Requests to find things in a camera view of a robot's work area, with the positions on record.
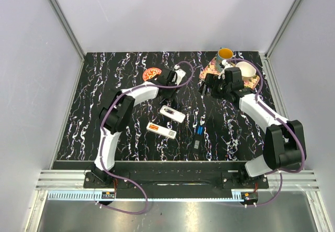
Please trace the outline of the white remote black batteries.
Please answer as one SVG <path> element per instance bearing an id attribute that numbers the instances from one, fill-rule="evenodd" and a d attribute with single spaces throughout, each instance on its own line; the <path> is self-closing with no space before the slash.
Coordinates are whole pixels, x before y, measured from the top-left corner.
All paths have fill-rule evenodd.
<path id="1" fill-rule="evenodd" d="M 166 116 L 178 123 L 182 123 L 186 117 L 185 114 L 178 112 L 168 106 L 162 106 L 161 109 L 159 110 L 159 113 L 162 114 L 163 116 Z"/>

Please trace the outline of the white remote orange batteries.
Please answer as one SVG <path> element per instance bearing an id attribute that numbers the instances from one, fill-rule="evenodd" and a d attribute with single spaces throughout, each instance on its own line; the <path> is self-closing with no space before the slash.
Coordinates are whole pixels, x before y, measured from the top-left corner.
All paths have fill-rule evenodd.
<path id="1" fill-rule="evenodd" d="M 176 137 L 176 131 L 159 126 L 154 123 L 148 123 L 147 130 L 170 139 L 175 139 Z"/>

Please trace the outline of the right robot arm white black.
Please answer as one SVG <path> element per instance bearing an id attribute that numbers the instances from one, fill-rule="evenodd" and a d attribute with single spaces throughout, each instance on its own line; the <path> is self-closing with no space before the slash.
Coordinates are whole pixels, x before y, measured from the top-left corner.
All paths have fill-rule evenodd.
<path id="1" fill-rule="evenodd" d="M 265 133 L 262 155 L 248 161 L 238 175 L 242 187 L 250 188 L 257 176 L 276 170 L 298 173 L 304 168 L 306 147 L 301 122 L 290 121 L 267 106 L 252 88 L 245 86 L 240 69 L 227 68 L 224 75 L 207 73 L 199 91 L 234 104 Z"/>

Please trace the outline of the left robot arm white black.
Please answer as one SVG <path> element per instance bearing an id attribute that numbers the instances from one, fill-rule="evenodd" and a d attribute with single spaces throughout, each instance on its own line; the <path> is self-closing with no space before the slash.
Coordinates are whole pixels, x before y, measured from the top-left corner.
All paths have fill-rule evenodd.
<path id="1" fill-rule="evenodd" d="M 130 122 L 133 108 L 159 96 L 172 98 L 185 75 L 186 72 L 177 66 L 173 70 L 164 68 L 160 74 L 154 75 L 141 85 L 123 90 L 110 89 L 103 94 L 98 115 L 102 125 L 98 155 L 91 171 L 85 176 L 86 188 L 111 186 L 114 176 L 108 171 L 115 165 L 118 140 Z"/>

